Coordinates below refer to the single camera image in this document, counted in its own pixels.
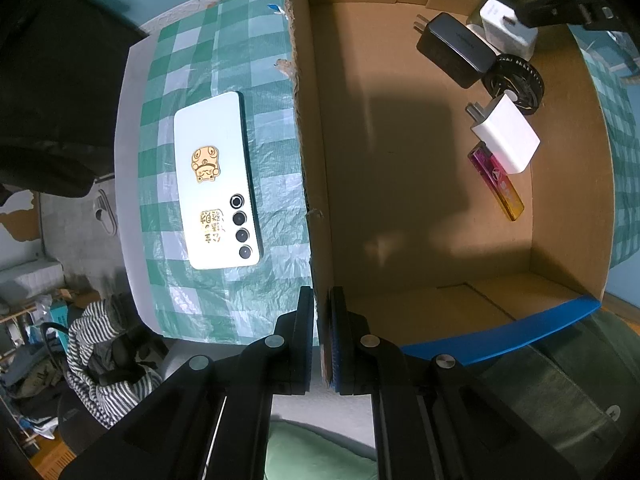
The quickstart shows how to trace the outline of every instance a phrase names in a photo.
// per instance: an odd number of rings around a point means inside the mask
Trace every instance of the green and white tablecloth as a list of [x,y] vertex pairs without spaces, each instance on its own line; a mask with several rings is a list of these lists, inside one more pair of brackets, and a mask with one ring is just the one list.
[[[138,197],[152,298],[170,337],[247,344],[311,285],[306,204],[284,0],[221,0],[165,27],[151,63],[140,120]],[[174,114],[227,91],[244,100],[264,254],[256,266],[195,270],[188,261],[174,161]]]
[[616,217],[610,266],[640,249],[640,140],[626,89],[620,78],[582,51],[609,134],[616,194]]

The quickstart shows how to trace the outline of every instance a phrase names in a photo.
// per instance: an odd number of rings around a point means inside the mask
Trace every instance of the green cushion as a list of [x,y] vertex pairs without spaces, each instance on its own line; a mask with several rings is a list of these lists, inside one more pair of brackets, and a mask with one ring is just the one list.
[[313,431],[282,421],[270,425],[265,480],[375,480],[378,467]]

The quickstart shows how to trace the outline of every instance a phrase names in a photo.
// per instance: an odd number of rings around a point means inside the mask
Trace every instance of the floor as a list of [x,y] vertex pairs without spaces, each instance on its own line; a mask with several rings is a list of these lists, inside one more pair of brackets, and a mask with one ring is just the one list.
[[45,252],[62,263],[66,284],[94,288],[103,298],[129,290],[120,238],[109,236],[94,216],[94,199],[102,189],[115,210],[114,180],[94,184],[84,198],[40,195]]

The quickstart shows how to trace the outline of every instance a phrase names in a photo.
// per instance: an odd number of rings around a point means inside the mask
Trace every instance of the metal prong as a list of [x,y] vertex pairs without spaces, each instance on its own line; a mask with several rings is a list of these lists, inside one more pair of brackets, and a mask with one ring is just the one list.
[[476,123],[479,124],[484,121],[484,110],[482,110],[482,107],[478,103],[469,103],[465,111]]

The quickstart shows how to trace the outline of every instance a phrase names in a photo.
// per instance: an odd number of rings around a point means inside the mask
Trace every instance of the gold sticker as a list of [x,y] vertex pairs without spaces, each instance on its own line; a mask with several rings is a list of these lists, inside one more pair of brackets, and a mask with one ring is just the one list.
[[220,238],[222,238],[222,233],[225,231],[222,228],[222,221],[223,216],[220,209],[212,209],[200,213],[200,224],[204,232],[204,241],[207,244],[219,242]]
[[215,146],[204,146],[193,152],[191,169],[195,172],[198,182],[205,180],[213,182],[220,174],[218,149]]

